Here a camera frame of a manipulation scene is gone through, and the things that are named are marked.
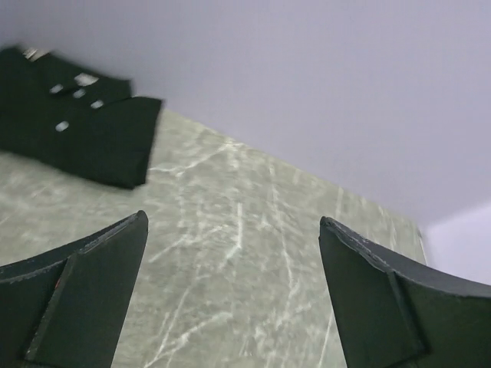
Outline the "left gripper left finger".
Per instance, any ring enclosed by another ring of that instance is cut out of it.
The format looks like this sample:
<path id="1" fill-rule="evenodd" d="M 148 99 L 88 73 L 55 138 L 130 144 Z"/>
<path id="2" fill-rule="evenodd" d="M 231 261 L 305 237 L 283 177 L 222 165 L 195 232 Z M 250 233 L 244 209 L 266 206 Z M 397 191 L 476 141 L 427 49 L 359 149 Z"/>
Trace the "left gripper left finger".
<path id="1" fill-rule="evenodd" d="M 109 367 L 147 243 L 136 212 L 1 267 L 3 367 Z"/>

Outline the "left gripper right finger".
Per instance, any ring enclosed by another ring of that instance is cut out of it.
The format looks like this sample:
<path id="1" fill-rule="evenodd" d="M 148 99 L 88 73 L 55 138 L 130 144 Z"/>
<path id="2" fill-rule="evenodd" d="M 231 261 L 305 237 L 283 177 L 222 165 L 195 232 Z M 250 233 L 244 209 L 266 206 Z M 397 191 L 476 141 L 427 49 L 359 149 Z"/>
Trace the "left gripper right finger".
<path id="1" fill-rule="evenodd" d="M 319 248 L 349 367 L 488 367 L 490 287 L 430 268 L 333 218 Z"/>

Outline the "black long sleeve shirt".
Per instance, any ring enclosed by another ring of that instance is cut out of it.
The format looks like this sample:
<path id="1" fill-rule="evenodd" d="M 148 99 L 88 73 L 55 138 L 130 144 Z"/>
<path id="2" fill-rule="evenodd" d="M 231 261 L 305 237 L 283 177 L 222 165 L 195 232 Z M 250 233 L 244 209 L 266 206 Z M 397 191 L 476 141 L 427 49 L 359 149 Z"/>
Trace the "black long sleeve shirt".
<path id="1" fill-rule="evenodd" d="M 161 99 L 47 53 L 1 50 L 1 149 L 122 189 L 147 181 Z"/>

